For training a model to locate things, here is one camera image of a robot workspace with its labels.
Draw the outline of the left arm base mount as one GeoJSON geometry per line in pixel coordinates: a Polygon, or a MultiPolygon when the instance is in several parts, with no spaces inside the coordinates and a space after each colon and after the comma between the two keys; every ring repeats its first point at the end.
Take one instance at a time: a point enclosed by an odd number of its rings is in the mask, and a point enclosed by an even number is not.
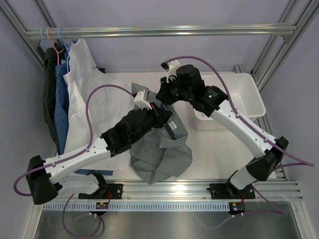
{"type": "Polygon", "coordinates": [[[78,199],[88,199],[88,200],[98,200],[98,199],[122,199],[123,185],[107,183],[103,175],[97,172],[93,172],[90,175],[94,175],[95,179],[98,181],[98,189],[92,194],[80,193],[78,199]]]}

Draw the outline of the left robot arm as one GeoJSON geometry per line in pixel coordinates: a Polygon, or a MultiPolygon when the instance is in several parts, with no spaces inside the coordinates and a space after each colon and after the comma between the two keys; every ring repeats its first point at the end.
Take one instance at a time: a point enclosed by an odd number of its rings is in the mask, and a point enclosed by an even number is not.
{"type": "Polygon", "coordinates": [[[171,111],[152,103],[149,110],[129,111],[87,147],[47,159],[33,157],[26,176],[33,202],[42,205],[64,194],[78,194],[81,199],[103,198],[108,185],[101,173],[74,175],[74,172],[131,149],[151,129],[164,127],[171,116],[171,111]]]}

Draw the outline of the grey button-up shirt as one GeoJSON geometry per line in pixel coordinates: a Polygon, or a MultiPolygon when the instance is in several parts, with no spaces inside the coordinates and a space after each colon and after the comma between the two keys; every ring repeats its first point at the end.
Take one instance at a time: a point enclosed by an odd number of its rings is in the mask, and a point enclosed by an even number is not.
{"type": "Polygon", "coordinates": [[[148,91],[148,102],[172,111],[167,125],[152,128],[130,150],[131,168],[146,183],[154,184],[170,177],[179,177],[193,162],[192,150],[186,145],[188,132],[172,106],[156,100],[149,88],[132,83],[132,92],[148,91]]]}

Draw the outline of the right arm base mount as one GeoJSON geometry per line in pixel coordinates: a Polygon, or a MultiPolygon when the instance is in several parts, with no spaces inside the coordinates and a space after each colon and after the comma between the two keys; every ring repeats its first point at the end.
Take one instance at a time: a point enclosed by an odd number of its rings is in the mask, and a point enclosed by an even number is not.
{"type": "Polygon", "coordinates": [[[244,189],[237,189],[230,183],[230,178],[224,183],[211,183],[206,189],[212,199],[255,199],[255,192],[251,184],[244,189]]]}

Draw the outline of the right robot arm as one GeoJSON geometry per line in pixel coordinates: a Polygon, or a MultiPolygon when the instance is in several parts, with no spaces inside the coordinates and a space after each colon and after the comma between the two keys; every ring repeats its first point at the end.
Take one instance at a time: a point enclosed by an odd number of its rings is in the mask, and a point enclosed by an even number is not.
{"type": "Polygon", "coordinates": [[[281,162],[288,140],[283,136],[276,138],[256,126],[234,106],[223,90],[205,85],[200,71],[193,65],[181,66],[178,61],[173,61],[161,66],[167,71],[167,76],[160,80],[157,100],[166,105],[178,101],[190,103],[196,111],[227,128],[252,153],[253,159],[227,179],[227,195],[236,198],[246,186],[266,181],[281,162]]]}

